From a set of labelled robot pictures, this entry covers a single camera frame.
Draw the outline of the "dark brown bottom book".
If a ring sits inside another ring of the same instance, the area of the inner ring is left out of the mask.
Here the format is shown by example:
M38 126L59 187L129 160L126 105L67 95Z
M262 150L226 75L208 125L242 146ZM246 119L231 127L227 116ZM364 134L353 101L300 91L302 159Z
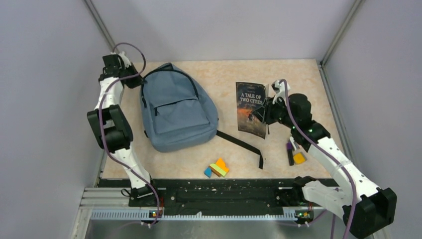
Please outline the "dark brown bottom book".
M268 84L236 82L235 88L238 131L265 139L266 125L252 112L263 106L268 97Z

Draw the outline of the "blue student backpack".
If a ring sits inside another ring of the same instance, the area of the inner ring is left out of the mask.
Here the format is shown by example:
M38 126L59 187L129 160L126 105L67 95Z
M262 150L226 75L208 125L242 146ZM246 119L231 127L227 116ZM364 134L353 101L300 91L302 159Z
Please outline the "blue student backpack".
M140 89L144 133L159 152L173 152L209 142L219 136L259 156L261 151L218 130L216 105L203 87L173 63L147 73Z

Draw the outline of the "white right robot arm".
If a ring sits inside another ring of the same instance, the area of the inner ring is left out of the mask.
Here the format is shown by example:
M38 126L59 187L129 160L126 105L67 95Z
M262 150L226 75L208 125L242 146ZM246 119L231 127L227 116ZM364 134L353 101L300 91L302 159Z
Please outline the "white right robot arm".
M394 221L397 195L391 188L382 189L368 179L336 145L322 124L315 121L311 103L303 94L268 97L254 110L250 119L270 125L280 123L290 128L293 141L316 159L339 186L325 186L311 177L297 177L292 199L298 205L307 202L324 207L341 218L345 236L364 239Z

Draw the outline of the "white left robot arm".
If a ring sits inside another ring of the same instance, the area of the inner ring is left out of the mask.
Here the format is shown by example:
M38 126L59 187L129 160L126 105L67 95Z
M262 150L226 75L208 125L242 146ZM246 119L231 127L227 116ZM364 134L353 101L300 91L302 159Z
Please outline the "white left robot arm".
M151 176L132 148L133 131L120 103L125 88L136 88L144 82L124 52L103 57L105 66L99 77L101 88L98 103L87 113L87 119L100 148L121 165L130 180L130 190L122 194L140 199L148 206L159 201L159 192L151 184Z

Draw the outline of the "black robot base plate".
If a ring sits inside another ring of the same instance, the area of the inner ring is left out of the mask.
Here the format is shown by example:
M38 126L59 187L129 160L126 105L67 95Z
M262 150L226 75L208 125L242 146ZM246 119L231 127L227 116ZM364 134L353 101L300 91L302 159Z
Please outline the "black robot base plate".
M154 179L157 196L129 197L128 204L160 206L166 216L272 216L287 207L316 208L299 200L293 184L293 179Z

